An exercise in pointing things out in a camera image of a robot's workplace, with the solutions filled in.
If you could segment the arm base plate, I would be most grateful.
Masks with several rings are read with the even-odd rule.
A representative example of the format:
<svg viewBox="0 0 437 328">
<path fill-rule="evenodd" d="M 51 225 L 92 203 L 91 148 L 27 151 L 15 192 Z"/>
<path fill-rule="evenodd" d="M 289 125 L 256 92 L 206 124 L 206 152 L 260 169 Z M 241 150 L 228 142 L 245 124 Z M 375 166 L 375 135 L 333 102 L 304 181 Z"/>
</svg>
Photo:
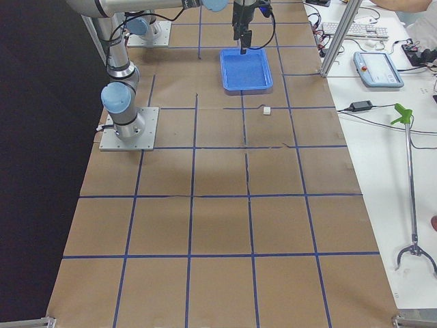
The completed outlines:
<svg viewBox="0 0 437 328">
<path fill-rule="evenodd" d="M 169 46 L 171 22 L 155 20 L 147 22 L 137 18 L 127 23 L 129 33 L 127 47 L 130 48 L 166 48 Z"/>
<path fill-rule="evenodd" d="M 137 107 L 134 122 L 122 126 L 107 116 L 102 125 L 99 149 L 101 151 L 152 151 L 156 140 L 158 107 Z"/>
</svg>

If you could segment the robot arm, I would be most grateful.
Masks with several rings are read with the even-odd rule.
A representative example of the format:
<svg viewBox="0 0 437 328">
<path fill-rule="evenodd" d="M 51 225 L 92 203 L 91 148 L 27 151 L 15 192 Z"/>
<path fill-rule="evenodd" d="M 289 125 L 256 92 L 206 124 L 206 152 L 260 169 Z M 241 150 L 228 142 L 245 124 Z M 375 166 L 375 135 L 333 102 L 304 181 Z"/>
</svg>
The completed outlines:
<svg viewBox="0 0 437 328">
<path fill-rule="evenodd" d="M 136 36 L 143 40 L 155 40 L 161 33 L 160 25 L 157 23 L 155 11 L 144 11 L 145 16 L 140 16 L 140 13 L 126 13 L 126 28 Z"/>
<path fill-rule="evenodd" d="M 219 12 L 226 1 L 68 1 L 77 13 L 88 18 L 104 53 L 110 84 L 101 91 L 101 100 L 113 122 L 116 141 L 136 143 L 149 133 L 147 109 L 134 105 L 140 80 L 137 67 L 130 61 L 123 41 L 128 23 L 155 16 L 156 10 L 180 8 L 181 11 L 201 6 Z"/>
</svg>

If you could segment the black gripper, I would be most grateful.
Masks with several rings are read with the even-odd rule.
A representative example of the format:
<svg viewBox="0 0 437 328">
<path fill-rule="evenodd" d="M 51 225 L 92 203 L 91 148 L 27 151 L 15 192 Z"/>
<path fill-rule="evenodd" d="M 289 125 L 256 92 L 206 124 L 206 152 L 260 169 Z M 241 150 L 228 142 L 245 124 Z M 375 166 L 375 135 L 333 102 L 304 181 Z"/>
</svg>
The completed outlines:
<svg viewBox="0 0 437 328">
<path fill-rule="evenodd" d="M 249 24 L 253 20 L 253 1 L 234 1 L 232 27 L 234 40 L 240 42 L 240 49 L 247 50 L 251 46 L 252 31 Z"/>
</svg>

